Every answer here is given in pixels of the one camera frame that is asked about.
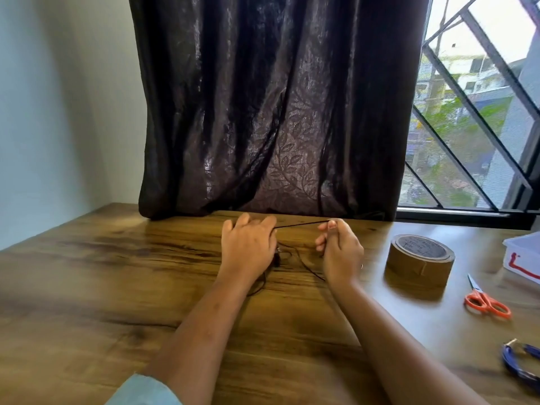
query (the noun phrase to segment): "red marking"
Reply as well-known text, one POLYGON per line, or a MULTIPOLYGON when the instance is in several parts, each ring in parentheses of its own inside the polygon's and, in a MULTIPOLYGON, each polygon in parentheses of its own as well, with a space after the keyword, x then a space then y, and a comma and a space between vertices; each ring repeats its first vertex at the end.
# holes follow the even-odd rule
POLYGON ((511 268, 515 268, 516 270, 519 270, 520 272, 524 272, 526 275, 528 275, 528 276, 530 276, 530 277, 532 277, 534 279, 540 280, 540 275, 531 273, 530 271, 525 270, 523 267, 520 267, 517 264, 515 264, 515 261, 516 261, 517 257, 519 257, 519 256, 516 253, 512 253, 512 256, 510 256, 510 262, 508 263, 508 265, 511 268))

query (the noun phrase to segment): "scissors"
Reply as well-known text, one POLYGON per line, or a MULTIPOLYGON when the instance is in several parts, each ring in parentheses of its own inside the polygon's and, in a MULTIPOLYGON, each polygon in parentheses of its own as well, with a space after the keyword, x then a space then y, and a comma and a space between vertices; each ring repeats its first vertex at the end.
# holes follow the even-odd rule
POLYGON ((472 292, 465 296, 464 303, 466 305, 480 311, 483 314, 492 313, 498 317, 506 319, 512 317, 512 311, 510 311, 507 306, 498 302, 496 299, 492 299, 489 295, 484 293, 470 274, 468 274, 468 277, 472 286, 472 292))

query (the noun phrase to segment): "dark brown curtain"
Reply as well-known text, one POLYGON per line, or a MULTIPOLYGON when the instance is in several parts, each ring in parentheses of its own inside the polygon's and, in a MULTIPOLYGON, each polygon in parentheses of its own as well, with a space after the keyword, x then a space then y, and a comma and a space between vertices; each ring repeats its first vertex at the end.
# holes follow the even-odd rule
POLYGON ((429 0, 130 0, 145 217, 391 220, 429 0))

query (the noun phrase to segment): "forearm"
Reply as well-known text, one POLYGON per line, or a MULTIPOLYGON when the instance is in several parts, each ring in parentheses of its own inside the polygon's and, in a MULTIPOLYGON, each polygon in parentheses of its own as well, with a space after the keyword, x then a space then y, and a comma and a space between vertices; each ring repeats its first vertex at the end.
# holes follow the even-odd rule
POLYGON ((184 405, 210 404, 229 334, 249 286, 217 280, 143 374, 165 383, 184 405))
POLYGON ((332 291, 392 404, 487 404, 358 284, 334 287, 332 291))

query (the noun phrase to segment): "scissor blade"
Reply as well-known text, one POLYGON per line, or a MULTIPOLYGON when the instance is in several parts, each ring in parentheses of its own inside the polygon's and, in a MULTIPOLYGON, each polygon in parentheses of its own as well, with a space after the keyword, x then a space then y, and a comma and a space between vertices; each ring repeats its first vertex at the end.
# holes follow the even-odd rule
POLYGON ((480 286, 478 286, 478 284, 476 284, 476 281, 474 281, 474 279, 471 277, 470 274, 467 274, 467 276, 469 277, 469 281, 471 283, 471 286, 479 293, 483 293, 482 289, 480 288, 480 286))

